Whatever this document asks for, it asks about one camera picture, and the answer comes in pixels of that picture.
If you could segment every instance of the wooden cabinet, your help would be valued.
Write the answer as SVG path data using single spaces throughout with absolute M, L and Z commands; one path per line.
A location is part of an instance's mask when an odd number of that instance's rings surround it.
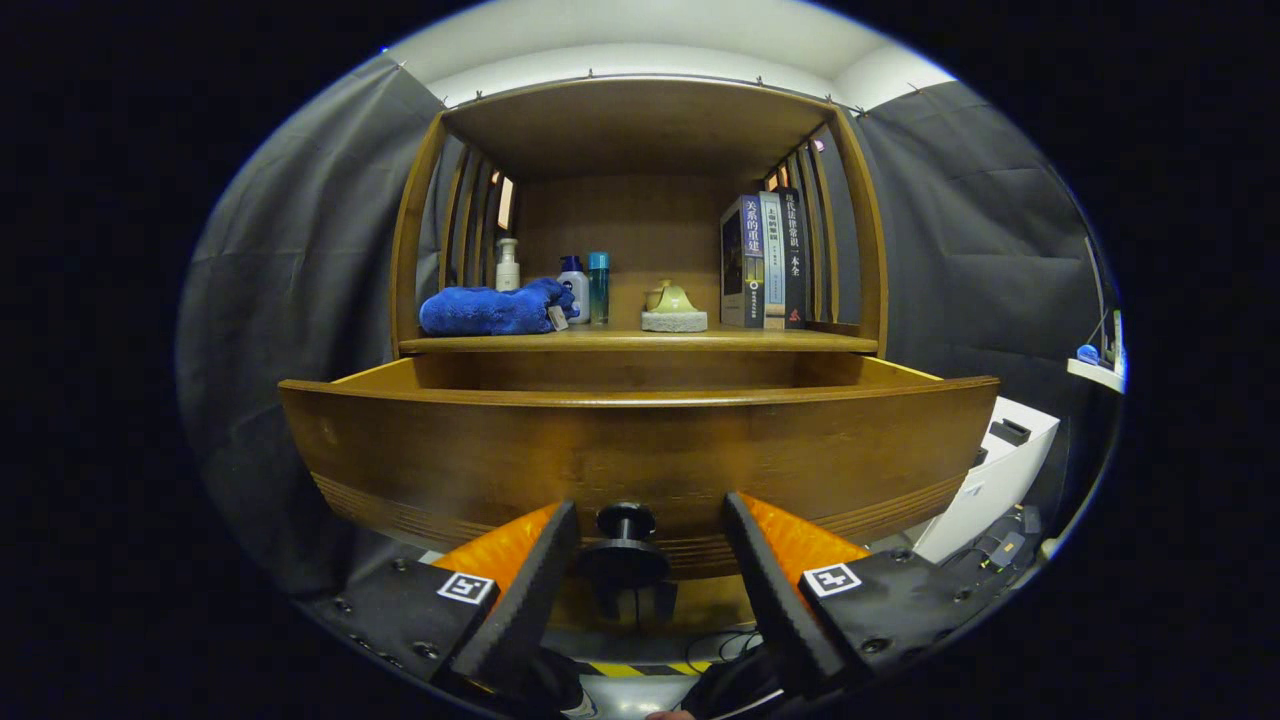
M 861 318 L 810 329 L 717 323 L 718 220 L 737 193 L 800 187 L 818 268 L 836 258 L 813 161 L 829 129 L 856 218 Z M 445 137 L 466 150 L 440 163 Z M 444 225 L 439 287 L 493 284 L 494 193 L 515 183 L 525 282 L 561 255 L 612 256 L 611 324 L 545 336 L 428 338 L 417 324 L 424 222 Z M 448 218 L 426 211 L 431 183 Z M 584 79 L 440 114 L 411 169 L 392 268 L 393 363 L 333 383 L 280 383 L 298 448 L 335 512 L 447 551 L 561 498 L 588 541 L 614 501 L 654 509 L 677 579 L 735 573 L 718 528 L 742 489 L 855 542 L 942 511 L 973 462 L 995 378 L 943 380 L 886 363 L 883 237 L 874 188 L 835 105 L 762 87 Z M 639 329 L 643 291 L 669 277 L 710 329 Z M 840 273 L 812 305 L 836 307 Z

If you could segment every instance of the white wall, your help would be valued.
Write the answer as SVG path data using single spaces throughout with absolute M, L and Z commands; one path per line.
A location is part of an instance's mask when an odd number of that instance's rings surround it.
M 726 77 L 874 108 L 954 79 L 914 51 L 797 0 L 493 0 L 388 54 L 454 106 L 476 91 L 613 73 Z
M 836 76 L 833 97 L 845 105 L 870 110 L 913 92 L 913 85 L 924 88 L 952 79 L 955 78 L 946 70 L 916 55 L 914 50 L 891 41 Z
M 884 37 L 797 0 L 494 0 L 404 37 L 389 53 L 429 85 L 522 55 L 620 44 L 705 47 L 829 79 Z
M 404 68 L 412 72 L 408 63 Z M 815 97 L 832 94 L 835 100 L 840 100 L 840 97 L 835 97 L 836 86 L 829 78 L 795 67 L 707 47 L 631 42 L 584 45 L 532 53 L 425 81 L 425 83 L 433 95 L 452 108 L 475 99 L 477 90 L 485 95 L 493 95 L 538 82 L 579 78 L 586 76 L 588 68 L 596 76 L 682 73 L 748 82 L 755 82 L 755 77 L 760 76 L 765 85 L 785 87 Z

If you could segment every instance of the towel tag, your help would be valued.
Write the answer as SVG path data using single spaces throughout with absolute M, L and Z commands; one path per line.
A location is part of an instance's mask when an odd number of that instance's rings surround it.
M 547 316 L 550 319 L 556 332 L 568 329 L 568 320 L 564 319 L 564 310 L 559 305 L 548 305 Z

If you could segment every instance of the white ceiling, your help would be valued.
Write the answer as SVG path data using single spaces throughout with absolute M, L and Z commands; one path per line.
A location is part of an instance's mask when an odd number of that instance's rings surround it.
M 492 0 L 392 46 L 424 83 L 531 53 L 579 45 L 705 47 L 833 79 L 892 41 L 795 0 Z

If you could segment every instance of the white machine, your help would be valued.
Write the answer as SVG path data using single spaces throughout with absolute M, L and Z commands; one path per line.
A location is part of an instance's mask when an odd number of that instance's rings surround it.
M 991 421 L 1006 419 L 1029 430 L 1027 439 L 1015 446 L 991 434 L 988 429 L 982 438 L 982 447 L 987 450 L 986 460 L 969 470 L 951 505 L 942 515 L 928 521 L 915 542 L 915 552 L 922 557 L 941 562 L 972 542 L 1011 505 L 1021 502 L 1032 487 L 1057 433 L 1057 418 L 997 397 Z

